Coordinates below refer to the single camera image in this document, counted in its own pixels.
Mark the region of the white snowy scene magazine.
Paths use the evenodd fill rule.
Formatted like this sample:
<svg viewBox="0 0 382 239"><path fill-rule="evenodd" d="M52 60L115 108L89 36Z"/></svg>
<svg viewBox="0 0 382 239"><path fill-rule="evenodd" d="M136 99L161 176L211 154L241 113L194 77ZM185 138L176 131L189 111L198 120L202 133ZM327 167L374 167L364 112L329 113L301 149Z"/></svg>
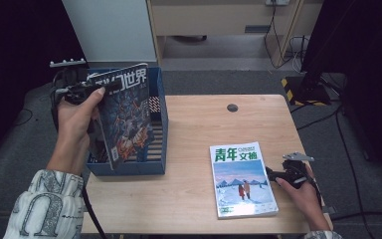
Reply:
<svg viewBox="0 0 382 239"><path fill-rule="evenodd" d="M271 216L279 212L256 141L212 145L210 157L219 219Z"/></svg>

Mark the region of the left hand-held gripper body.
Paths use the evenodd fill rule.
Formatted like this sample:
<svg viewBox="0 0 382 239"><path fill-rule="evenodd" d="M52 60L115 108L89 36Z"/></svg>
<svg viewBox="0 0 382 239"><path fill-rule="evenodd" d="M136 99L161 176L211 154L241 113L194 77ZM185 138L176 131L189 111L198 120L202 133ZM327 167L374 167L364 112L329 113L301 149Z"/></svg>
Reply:
<svg viewBox="0 0 382 239"><path fill-rule="evenodd" d="M53 78L50 91L53 106L57 106L62 98L73 105L79 105L96 89L94 84L88 82L89 72L85 59L51 61L50 67L60 68Z"/></svg>

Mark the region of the blue plastic file rack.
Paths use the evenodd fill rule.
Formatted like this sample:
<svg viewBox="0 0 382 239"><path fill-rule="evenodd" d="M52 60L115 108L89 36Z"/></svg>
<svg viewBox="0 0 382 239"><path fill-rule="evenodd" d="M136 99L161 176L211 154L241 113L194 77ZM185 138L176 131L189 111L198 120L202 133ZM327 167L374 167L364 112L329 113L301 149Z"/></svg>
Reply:
<svg viewBox="0 0 382 239"><path fill-rule="evenodd" d="M92 69L92 73L103 73L115 69ZM116 169L110 163L90 162L91 153L87 161L90 171L98 176L110 175L151 175L163 174L166 167L166 150L168 137L168 113L161 70L148 66L149 106L154 141L145 149L140 149L136 155L121 163Z"/></svg>

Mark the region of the light wooden desk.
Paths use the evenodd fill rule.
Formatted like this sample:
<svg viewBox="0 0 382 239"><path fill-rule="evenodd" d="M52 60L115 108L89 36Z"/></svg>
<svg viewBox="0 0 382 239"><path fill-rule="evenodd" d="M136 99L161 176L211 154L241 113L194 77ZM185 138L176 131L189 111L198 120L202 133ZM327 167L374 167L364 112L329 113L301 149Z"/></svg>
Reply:
<svg viewBox="0 0 382 239"><path fill-rule="evenodd" d="M324 0L290 0L266 6L266 0L147 0L152 34L166 36L263 34L272 64L286 61L295 36L309 36Z"/></svg>

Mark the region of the white cabinet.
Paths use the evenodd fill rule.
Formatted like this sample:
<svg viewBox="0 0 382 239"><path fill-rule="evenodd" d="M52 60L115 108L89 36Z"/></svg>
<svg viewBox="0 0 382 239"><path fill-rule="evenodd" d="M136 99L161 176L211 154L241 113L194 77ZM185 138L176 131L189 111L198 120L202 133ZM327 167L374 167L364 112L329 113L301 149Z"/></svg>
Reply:
<svg viewBox="0 0 382 239"><path fill-rule="evenodd" d="M62 0L89 63L157 61L147 0Z"/></svg>

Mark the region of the person's left hand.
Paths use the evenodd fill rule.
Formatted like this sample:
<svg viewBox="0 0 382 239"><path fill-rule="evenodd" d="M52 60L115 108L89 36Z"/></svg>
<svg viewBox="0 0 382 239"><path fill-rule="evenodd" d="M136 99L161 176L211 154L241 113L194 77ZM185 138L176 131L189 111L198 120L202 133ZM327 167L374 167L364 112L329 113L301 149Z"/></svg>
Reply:
<svg viewBox="0 0 382 239"><path fill-rule="evenodd" d="M61 160L83 158L90 145L87 133L90 121L102 100L105 88L93 91L81 104L73 105L62 99L58 105L58 139L54 157Z"/></svg>

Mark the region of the person's right hand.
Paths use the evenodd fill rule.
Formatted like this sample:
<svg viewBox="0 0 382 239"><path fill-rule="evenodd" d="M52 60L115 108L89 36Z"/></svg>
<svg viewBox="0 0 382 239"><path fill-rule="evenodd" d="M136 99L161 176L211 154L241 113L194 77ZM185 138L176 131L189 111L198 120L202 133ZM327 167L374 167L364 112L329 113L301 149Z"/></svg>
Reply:
<svg viewBox="0 0 382 239"><path fill-rule="evenodd" d="M303 214L308 227L310 222L327 222L322 212L322 208L318 203L316 190L309 182L306 181L300 189L294 188L284 179L279 179L277 184L289 195L296 207Z"/></svg>

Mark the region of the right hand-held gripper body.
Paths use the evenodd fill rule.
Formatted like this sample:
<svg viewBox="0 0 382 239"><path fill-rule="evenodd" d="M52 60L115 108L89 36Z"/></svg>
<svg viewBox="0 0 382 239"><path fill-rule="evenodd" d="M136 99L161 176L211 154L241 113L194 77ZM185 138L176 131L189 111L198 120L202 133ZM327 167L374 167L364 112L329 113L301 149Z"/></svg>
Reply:
<svg viewBox="0 0 382 239"><path fill-rule="evenodd" d="M307 156L300 152L284 154L283 168L285 170L285 180L296 189L300 189L302 184L310 179L307 173L305 162L314 161L312 156Z"/></svg>

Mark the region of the dark blue illustrated magazine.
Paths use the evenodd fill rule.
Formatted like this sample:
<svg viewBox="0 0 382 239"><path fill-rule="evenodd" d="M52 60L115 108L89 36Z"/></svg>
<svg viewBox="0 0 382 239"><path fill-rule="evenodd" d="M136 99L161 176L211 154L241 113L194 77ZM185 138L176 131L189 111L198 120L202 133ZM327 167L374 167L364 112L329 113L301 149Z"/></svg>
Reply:
<svg viewBox="0 0 382 239"><path fill-rule="evenodd" d="M88 82L97 81L121 83L118 91L104 96L98 105L98 122L110 167L116 169L154 141L149 106L148 65L141 63L88 76Z"/></svg>

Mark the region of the black stand base hazard tape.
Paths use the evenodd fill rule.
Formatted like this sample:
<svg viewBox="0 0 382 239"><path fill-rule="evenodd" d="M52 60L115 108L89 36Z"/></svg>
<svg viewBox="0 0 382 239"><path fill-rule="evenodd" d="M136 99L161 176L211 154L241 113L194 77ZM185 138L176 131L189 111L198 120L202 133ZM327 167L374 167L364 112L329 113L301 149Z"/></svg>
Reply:
<svg viewBox="0 0 382 239"><path fill-rule="evenodd" d="M311 83L304 77L285 77L281 83L288 102L292 106L328 106L330 97L319 83Z"/></svg>

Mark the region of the black curtain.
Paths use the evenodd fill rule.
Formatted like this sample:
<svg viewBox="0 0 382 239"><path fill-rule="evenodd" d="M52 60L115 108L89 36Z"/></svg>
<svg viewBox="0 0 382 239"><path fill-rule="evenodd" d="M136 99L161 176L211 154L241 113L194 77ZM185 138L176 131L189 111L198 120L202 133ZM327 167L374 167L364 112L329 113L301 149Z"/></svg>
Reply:
<svg viewBox="0 0 382 239"><path fill-rule="evenodd" d="M352 123L382 164L382 0L324 0L302 68L347 77Z"/></svg>
<svg viewBox="0 0 382 239"><path fill-rule="evenodd" d="M84 56L62 0L0 0L0 141L51 62Z"/></svg>

